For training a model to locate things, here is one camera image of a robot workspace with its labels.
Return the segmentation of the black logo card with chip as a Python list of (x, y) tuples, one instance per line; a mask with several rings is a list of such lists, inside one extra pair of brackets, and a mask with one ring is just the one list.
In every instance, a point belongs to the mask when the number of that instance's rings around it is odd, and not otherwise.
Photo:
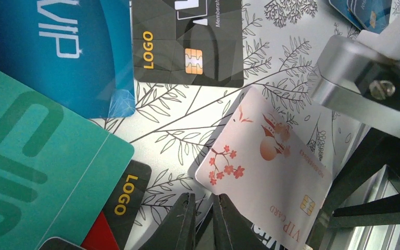
[(133, 1), (131, 15), (136, 80), (243, 85), (241, 1)]

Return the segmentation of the white floral VIP card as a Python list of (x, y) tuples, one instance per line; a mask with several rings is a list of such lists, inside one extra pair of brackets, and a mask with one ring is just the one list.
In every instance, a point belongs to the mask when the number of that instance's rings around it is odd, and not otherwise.
[(195, 171), (287, 249), (302, 249), (332, 184), (327, 169), (252, 87)]

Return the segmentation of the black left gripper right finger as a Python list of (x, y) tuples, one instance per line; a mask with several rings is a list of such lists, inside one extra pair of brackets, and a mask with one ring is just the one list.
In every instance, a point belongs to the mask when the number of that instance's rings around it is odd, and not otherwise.
[(213, 196), (214, 249), (277, 249), (274, 239), (264, 240), (240, 214), (228, 195)]

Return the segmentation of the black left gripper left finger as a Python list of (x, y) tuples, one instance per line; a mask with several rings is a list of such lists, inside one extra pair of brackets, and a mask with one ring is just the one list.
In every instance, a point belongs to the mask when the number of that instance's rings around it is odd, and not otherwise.
[(195, 194), (183, 193), (140, 249), (194, 249), (195, 225)]

